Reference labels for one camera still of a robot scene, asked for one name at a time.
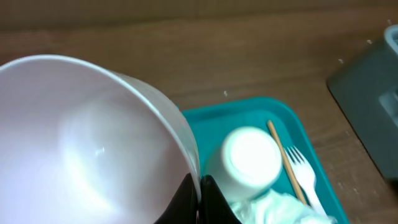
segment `tray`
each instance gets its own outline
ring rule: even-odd
[[[311,163],[317,175],[315,191],[326,213],[335,217],[338,223],[349,223],[299,118],[282,102],[257,97],[186,110],[182,113],[197,141],[201,170],[204,170],[206,160],[221,146],[226,135],[232,130],[241,126],[255,126],[269,133],[267,121],[272,120],[282,145],[297,146]],[[279,193],[295,195],[285,170],[272,188]]]

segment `chopstick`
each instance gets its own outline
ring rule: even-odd
[[[284,167],[285,167],[287,175],[289,176],[290,183],[292,183],[292,185],[293,185],[294,193],[296,194],[297,199],[299,199],[304,205],[306,205],[307,202],[305,201],[304,194],[301,191],[299,183],[296,180],[296,176],[294,176],[294,173],[293,173],[293,170],[292,170],[292,166],[290,165],[289,160],[287,160],[285,150],[282,147],[282,143],[280,143],[280,139],[279,139],[278,134],[277,134],[277,132],[275,130],[274,124],[270,120],[270,121],[268,121],[267,125],[268,125],[269,131],[271,132],[272,137],[275,139],[276,143],[279,146],[280,153],[282,154],[282,160],[283,160],[283,163],[284,163]]]

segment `fork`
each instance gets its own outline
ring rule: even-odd
[[[287,158],[292,166],[294,176],[296,176],[298,184],[307,195],[311,207],[319,215],[327,216],[315,192],[317,177],[315,176],[312,166],[295,146],[288,147],[287,150],[285,149],[285,152],[286,155],[288,155]]]

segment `wooden table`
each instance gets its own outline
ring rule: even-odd
[[[156,86],[181,109],[270,96],[302,120],[352,223],[398,223],[398,200],[325,79],[398,22],[397,8],[285,12],[0,34],[0,63],[63,54]]]

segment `crumpled napkin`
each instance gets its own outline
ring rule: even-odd
[[[289,194],[270,190],[252,201],[231,205],[242,224],[334,224],[333,217],[324,217]]]

